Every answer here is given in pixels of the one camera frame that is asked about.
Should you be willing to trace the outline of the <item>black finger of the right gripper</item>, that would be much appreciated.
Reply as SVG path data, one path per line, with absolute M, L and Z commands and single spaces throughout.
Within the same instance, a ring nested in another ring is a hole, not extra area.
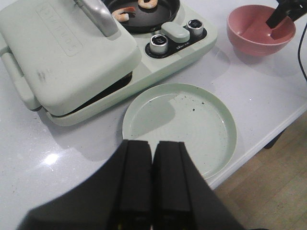
M 289 17 L 293 22 L 307 13 L 306 0 L 278 0 L 278 6 L 266 21 L 271 28 L 275 28 L 280 22 Z

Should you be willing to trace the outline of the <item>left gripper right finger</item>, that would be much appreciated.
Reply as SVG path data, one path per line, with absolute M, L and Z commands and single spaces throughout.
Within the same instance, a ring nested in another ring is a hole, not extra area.
M 183 142 L 158 144 L 153 175 L 153 229 L 243 229 L 205 182 Z

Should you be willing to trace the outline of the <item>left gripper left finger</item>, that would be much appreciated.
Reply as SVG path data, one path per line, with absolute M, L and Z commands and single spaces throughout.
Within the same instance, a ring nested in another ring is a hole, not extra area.
M 93 175 L 30 210 L 19 230 L 149 230 L 152 154 L 146 141 L 124 140 Z

